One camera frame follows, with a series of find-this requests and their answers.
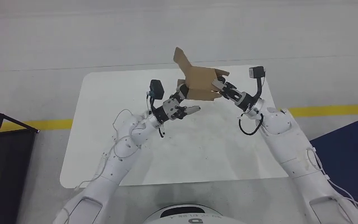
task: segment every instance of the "white tabletop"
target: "white tabletop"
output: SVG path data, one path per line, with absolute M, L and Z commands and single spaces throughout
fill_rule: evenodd
M 249 78 L 250 66 L 218 67 L 230 72 L 227 81 L 240 91 L 253 95 L 256 81 Z M 74 188 L 93 177 L 103 151 L 109 150 L 115 131 L 112 122 L 122 109 L 141 114 L 152 79 L 162 81 L 163 99 L 175 92 L 179 69 L 98 72 L 87 75 L 73 119 L 73 125 L 60 175 L 61 185 Z M 267 81 L 262 96 L 274 102 Z M 279 178 L 287 176 L 274 160 L 259 133 L 245 136 L 238 128 L 241 111 L 225 98 L 214 102 L 186 100 L 182 105 L 199 105 L 201 110 L 184 120 L 164 124 L 166 136 L 153 133 L 142 147 L 137 163 L 121 185 L 188 183 L 217 180 Z M 129 113 L 117 120 L 121 124 Z M 243 119 L 244 129 L 255 128 Z

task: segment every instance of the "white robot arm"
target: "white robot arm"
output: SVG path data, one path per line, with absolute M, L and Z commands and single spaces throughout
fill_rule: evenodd
M 301 193 L 309 223 L 358 223 L 356 202 L 351 198 L 351 203 L 331 186 L 334 183 L 324 172 L 315 148 L 290 112 L 270 108 L 260 98 L 261 78 L 265 76 L 264 68 L 252 67 L 249 73 L 251 78 L 257 80 L 258 91 L 254 97 L 239 92 L 223 77 L 213 81 L 213 85 L 225 98 L 234 101 L 235 105 L 244 111 L 243 114 L 256 121 L 255 131 L 246 133 L 239 120 L 241 131 L 252 135 L 259 130 L 272 155 Z
M 187 108 L 180 103 L 186 98 L 189 89 L 177 87 L 175 94 L 155 108 L 155 99 L 162 99 L 164 89 L 159 80 L 150 84 L 150 114 L 132 115 L 117 131 L 115 144 L 108 153 L 103 153 L 98 169 L 88 186 L 67 202 L 58 213 L 53 224 L 64 223 L 104 223 L 107 206 L 118 185 L 139 157 L 141 145 L 149 135 L 158 130 L 168 120 L 183 119 L 200 110 L 199 106 Z

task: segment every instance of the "cardboard piece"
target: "cardboard piece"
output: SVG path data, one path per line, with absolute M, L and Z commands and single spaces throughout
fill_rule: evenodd
M 178 80 L 177 84 L 185 83 L 189 88 L 187 99 L 213 101 L 215 98 L 221 97 L 221 94 L 217 93 L 219 89 L 211 83 L 218 76 L 228 76 L 229 72 L 192 66 L 183 50 L 178 47 L 175 49 L 173 60 L 184 73 L 185 80 Z

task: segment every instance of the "black frame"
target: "black frame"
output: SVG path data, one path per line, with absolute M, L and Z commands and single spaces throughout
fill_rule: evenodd
M 20 126 L 26 128 L 26 129 L 28 129 L 28 130 L 30 130 L 32 132 L 35 132 L 35 133 L 40 132 L 40 130 L 37 130 L 34 127 L 31 127 L 31 126 L 29 126 L 27 124 L 24 124 L 23 122 L 19 122 L 18 120 L 15 120 L 14 118 L 10 118 L 9 116 L 6 116 L 5 114 L 2 114 L 2 113 L 0 113 L 0 129 L 1 129 L 1 126 L 2 126 L 2 123 L 3 123 L 4 120 L 8 120 L 9 122 L 13 122 L 13 123 L 15 123 L 17 125 L 20 125 Z
M 25 129 L 0 132 L 0 222 L 15 224 L 25 187 L 36 134 L 40 131 L 0 113 L 0 129 L 4 120 Z

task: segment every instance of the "yellow line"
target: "yellow line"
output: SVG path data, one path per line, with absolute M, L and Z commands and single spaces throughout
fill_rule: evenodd
M 32 126 L 38 130 L 59 130 L 59 129 L 71 129 L 72 119 L 64 120 L 33 120 L 29 122 L 24 122 L 25 124 Z M 19 130 L 23 127 L 11 123 L 4 122 L 1 126 L 0 132 L 5 132 L 8 130 Z
M 309 106 L 306 108 L 290 108 L 294 117 L 312 117 L 312 116 L 335 116 L 335 115 L 358 115 L 358 105 L 333 105 L 333 106 Z M 63 120 L 33 120 L 24 122 L 39 130 L 60 130 L 71 129 L 72 119 Z M 4 122 L 0 132 L 8 130 L 18 130 L 21 126 L 10 122 Z
M 289 110 L 294 117 L 355 115 L 358 114 L 358 105 L 309 106 Z

